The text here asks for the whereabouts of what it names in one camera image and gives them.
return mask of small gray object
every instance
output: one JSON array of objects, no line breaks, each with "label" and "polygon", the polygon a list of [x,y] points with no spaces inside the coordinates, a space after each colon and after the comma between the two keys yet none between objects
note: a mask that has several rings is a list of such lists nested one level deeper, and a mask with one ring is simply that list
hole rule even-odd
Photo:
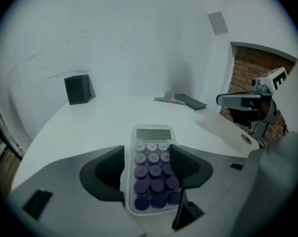
[{"label": "small gray object", "polygon": [[164,97],[155,97],[153,100],[172,104],[185,105],[185,102],[175,99],[175,94],[170,91],[165,92]]}]

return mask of brick wall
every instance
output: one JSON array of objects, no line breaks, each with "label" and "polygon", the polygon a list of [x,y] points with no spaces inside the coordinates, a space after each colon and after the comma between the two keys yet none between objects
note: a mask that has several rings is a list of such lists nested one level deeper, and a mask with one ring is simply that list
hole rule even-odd
[{"label": "brick wall", "polygon": [[[287,74],[289,74],[293,66],[294,62],[281,56],[253,48],[238,47],[235,55],[229,92],[248,91],[253,78],[260,77],[265,73],[280,67],[285,67]],[[229,119],[226,116],[226,108],[221,108],[220,114]],[[248,134],[252,135],[247,127],[239,124],[236,125],[246,131]],[[267,128],[265,138],[268,139],[268,141],[260,142],[260,144],[263,146],[268,146],[281,138],[284,134],[284,125],[285,121],[282,115],[280,115],[277,122],[274,125],[269,125]]]}]

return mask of calculator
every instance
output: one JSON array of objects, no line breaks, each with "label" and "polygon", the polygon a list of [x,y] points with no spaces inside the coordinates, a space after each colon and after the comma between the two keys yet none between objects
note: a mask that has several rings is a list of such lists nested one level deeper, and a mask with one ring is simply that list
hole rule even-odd
[{"label": "calculator", "polygon": [[177,210],[181,188],[170,166],[170,144],[177,144],[168,125],[136,125],[131,133],[127,209],[135,215]]}]

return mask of calculator display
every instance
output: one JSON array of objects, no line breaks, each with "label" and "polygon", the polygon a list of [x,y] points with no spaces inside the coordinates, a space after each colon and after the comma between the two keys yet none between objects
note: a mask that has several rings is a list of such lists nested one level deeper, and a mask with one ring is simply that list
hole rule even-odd
[{"label": "calculator display", "polygon": [[170,130],[137,129],[136,138],[139,140],[170,140]]}]

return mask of purple button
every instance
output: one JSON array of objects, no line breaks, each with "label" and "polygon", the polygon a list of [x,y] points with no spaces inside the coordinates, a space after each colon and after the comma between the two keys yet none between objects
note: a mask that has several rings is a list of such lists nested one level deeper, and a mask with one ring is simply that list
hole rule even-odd
[{"label": "purple button", "polygon": [[153,193],[160,193],[164,190],[164,183],[160,179],[155,179],[150,184],[150,189]]},{"label": "purple button", "polygon": [[146,156],[143,153],[137,153],[134,157],[134,162],[137,165],[144,165],[146,160]]},{"label": "purple button", "polygon": [[165,181],[165,187],[169,191],[176,190],[179,186],[178,179],[176,176],[171,176]]},{"label": "purple button", "polygon": [[172,168],[170,167],[170,164],[165,164],[163,167],[162,167],[162,173],[165,177],[170,177],[172,175],[174,175],[174,172],[172,170]]},{"label": "purple button", "polygon": [[164,152],[160,155],[160,163],[167,164],[170,161],[170,154],[168,152]]},{"label": "purple button", "polygon": [[149,182],[147,180],[138,180],[134,184],[134,192],[136,194],[142,195],[148,191]]},{"label": "purple button", "polygon": [[171,192],[168,194],[168,202],[171,205],[179,204],[180,202],[180,192]]},{"label": "purple button", "polygon": [[133,173],[136,179],[144,179],[147,176],[148,168],[145,166],[137,166]]},{"label": "purple button", "polygon": [[140,211],[144,211],[149,208],[150,201],[147,197],[140,196],[134,201],[134,206]]},{"label": "purple button", "polygon": [[150,165],[155,165],[155,164],[158,163],[158,161],[159,161],[159,156],[158,156],[158,154],[156,154],[156,153],[151,153],[151,154],[149,154],[149,156],[148,156],[148,163],[149,163]]},{"label": "purple button", "polygon": [[157,165],[153,165],[149,169],[149,176],[152,179],[157,179],[161,175],[161,168]]},{"label": "purple button", "polygon": [[162,195],[156,195],[151,199],[152,207],[159,208],[159,209],[166,206],[167,202],[168,202],[167,198]]}]

